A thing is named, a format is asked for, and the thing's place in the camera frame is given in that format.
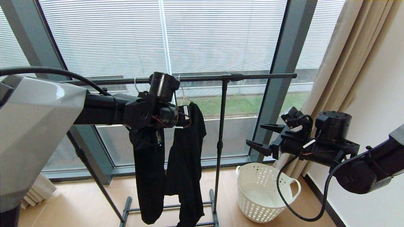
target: white plastic basket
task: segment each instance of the white plastic basket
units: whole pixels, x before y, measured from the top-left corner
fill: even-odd
[[[266,223],[286,208],[276,188],[278,173],[278,169],[260,163],[249,163],[236,168],[238,206],[248,219]],[[299,187],[294,196],[290,188],[293,182]],[[280,175],[279,187],[288,204],[291,204],[301,191],[299,181],[284,173]]]

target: curtain fold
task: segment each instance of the curtain fold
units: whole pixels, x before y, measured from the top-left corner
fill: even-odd
[[[21,207],[26,209],[28,206],[35,206],[42,200],[49,199],[56,187],[52,182],[46,178],[42,173],[39,174],[32,187],[24,196],[24,200],[21,202]]]
[[[301,111],[315,119],[320,111],[344,111],[355,98],[364,74],[361,69],[389,14],[393,0],[346,1],[330,44],[318,70],[313,89]],[[275,162],[280,169],[291,155]],[[312,163],[295,160],[285,171],[292,177],[305,175]]]

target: floor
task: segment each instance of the floor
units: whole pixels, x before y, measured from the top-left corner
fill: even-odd
[[[302,192],[292,207],[305,217],[314,217],[320,210],[320,202],[305,181],[299,179]],[[209,200],[209,189],[215,186],[215,171],[204,170],[201,179],[202,199]],[[110,227],[119,226],[119,219],[92,180],[56,183],[57,190],[49,200],[21,210],[19,227]],[[131,208],[138,208],[135,177],[117,177],[106,186],[108,193],[123,210],[126,198],[132,196]],[[178,196],[166,196],[165,205],[177,204]],[[276,226],[335,226],[330,216],[314,222],[304,222],[285,209],[274,220],[258,224],[248,220],[237,205],[237,182],[235,168],[223,168],[220,172],[217,212],[220,227],[276,227]],[[212,221],[210,206],[205,207],[205,216],[200,222]],[[178,210],[165,210],[155,224],[171,226],[178,222]],[[127,227],[148,226],[142,222],[140,213],[130,213]]]

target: black baseboard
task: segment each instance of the black baseboard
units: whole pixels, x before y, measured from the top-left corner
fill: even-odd
[[[323,193],[318,189],[316,184],[313,182],[313,180],[309,177],[309,175],[306,174],[303,179],[306,181],[307,185],[310,187],[310,189],[314,192],[315,196],[318,198],[320,202],[323,201]],[[332,208],[332,206],[327,202],[326,204],[326,211],[328,215],[330,215],[331,219],[335,223],[337,227],[346,227],[344,222],[341,220],[341,218],[338,216],[338,214],[335,212],[335,210]]]

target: green lawn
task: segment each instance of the green lawn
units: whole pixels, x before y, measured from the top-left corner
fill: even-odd
[[[308,92],[288,93],[282,106],[281,112],[291,106],[300,109],[306,101]],[[205,116],[219,115],[221,97],[195,98],[195,102]],[[226,99],[226,114],[257,114],[261,107],[262,95],[231,95]]]

